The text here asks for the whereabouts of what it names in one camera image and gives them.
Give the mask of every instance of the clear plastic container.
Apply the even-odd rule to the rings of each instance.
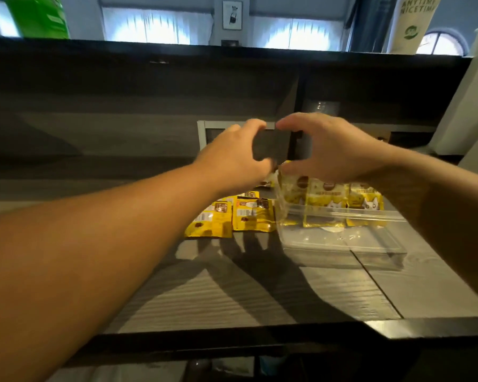
[[[406,253],[402,244],[390,232],[392,223],[407,221],[385,200],[388,210],[340,209],[324,206],[305,206],[291,204],[282,195],[278,182],[274,186],[276,194],[276,223],[280,240],[287,248],[306,250],[351,250],[368,253]],[[304,214],[322,218],[323,223],[330,219],[364,220],[367,225],[358,227],[316,227],[304,228]],[[284,225],[290,220],[292,225]]]

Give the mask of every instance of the framed picture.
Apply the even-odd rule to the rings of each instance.
[[[242,1],[223,1],[223,29],[242,30]]]

